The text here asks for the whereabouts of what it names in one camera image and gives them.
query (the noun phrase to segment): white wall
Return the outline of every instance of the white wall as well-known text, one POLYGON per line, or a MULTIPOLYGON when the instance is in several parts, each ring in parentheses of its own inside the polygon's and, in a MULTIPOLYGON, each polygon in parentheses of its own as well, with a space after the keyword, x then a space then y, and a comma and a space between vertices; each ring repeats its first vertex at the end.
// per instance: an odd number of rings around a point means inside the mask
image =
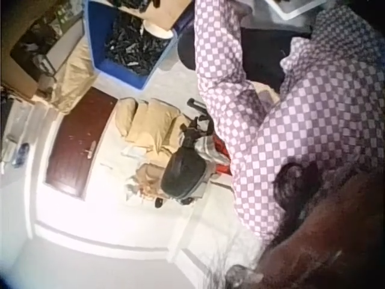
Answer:
POLYGON ((11 268, 27 240, 24 182, 25 168, 8 168, 1 177, 0 271, 3 273, 11 268))
POLYGON ((41 238, 27 242, 10 273, 14 289, 192 289, 166 261, 133 261, 81 253, 41 238))

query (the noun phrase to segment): white floor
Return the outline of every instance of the white floor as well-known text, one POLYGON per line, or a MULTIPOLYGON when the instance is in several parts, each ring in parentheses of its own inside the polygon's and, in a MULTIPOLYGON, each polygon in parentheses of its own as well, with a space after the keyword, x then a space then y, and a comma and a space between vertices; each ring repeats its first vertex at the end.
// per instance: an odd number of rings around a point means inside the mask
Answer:
MULTIPOLYGON (((141 95, 106 75, 99 75, 94 86, 119 99, 159 98, 189 116, 195 115, 186 105, 188 98, 199 100, 195 73, 175 61, 172 54, 165 63, 168 71, 158 69, 141 95)), ((210 184, 205 197, 187 207, 172 201, 160 209, 153 202, 135 198, 126 202, 125 179, 138 164, 120 155, 126 144, 113 116, 97 149, 85 200, 45 185, 49 154, 62 118, 49 113, 47 116, 31 166, 31 206, 35 212, 31 219, 36 235, 93 255, 167 259, 177 264, 194 284, 202 279, 202 271, 217 265, 218 256, 225 253, 228 264, 248 264, 253 259, 250 252, 258 251, 259 240, 241 225, 229 189, 210 184)))

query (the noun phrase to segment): cardboard box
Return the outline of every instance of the cardboard box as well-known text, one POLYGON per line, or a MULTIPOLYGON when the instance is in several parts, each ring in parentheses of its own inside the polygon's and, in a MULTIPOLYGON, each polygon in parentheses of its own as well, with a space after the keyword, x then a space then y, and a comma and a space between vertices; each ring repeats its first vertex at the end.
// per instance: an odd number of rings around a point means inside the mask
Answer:
MULTIPOLYGON (((112 6, 107 0, 94 0, 108 6, 112 6)), ((165 29, 172 29, 174 23, 180 15, 186 10, 192 0, 161 0, 159 8, 155 8, 151 3, 144 13, 138 10, 120 7, 119 10, 135 15, 144 20, 151 21, 155 25, 165 29)))

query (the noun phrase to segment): purple checkered fabric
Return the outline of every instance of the purple checkered fabric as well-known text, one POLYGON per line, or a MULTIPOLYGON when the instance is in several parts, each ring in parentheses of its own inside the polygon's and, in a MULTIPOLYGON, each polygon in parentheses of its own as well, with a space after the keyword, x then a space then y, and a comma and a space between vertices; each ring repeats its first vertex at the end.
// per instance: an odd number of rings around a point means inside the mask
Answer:
POLYGON ((199 92, 232 160, 236 212, 257 235, 280 220, 272 182, 288 160, 316 161, 326 184, 352 161, 384 162, 385 41, 349 8, 323 11, 310 40, 292 40, 270 111, 245 79, 231 3, 196 0, 195 33, 199 92))

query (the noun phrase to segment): black items in crate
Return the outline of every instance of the black items in crate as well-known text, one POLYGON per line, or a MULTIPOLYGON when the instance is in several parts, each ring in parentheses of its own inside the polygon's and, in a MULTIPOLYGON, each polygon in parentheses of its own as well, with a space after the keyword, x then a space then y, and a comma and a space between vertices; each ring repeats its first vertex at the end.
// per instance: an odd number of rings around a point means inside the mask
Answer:
POLYGON ((112 34, 105 43, 105 51, 108 59, 140 76, 146 76, 154 68, 170 39, 151 35, 142 23, 140 18, 118 11, 112 34))
POLYGON ((115 7, 127 7, 131 9, 138 9, 139 12, 143 13, 147 10, 151 2, 155 8, 159 8, 161 0, 108 0, 115 7))

